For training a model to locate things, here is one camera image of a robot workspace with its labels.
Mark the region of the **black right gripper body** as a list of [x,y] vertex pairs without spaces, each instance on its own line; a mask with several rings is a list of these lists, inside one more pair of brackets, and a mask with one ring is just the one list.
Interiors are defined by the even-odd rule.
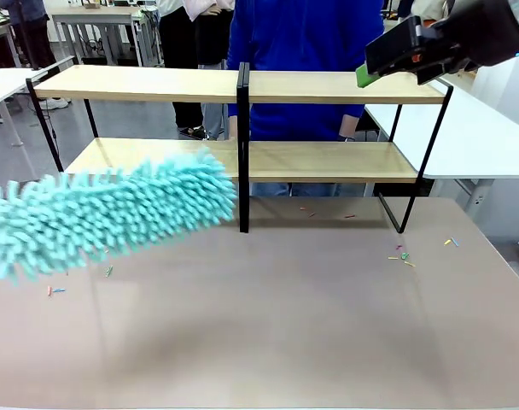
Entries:
[[459,45],[469,62],[492,67],[519,56],[519,1],[456,1],[433,29],[429,48]]

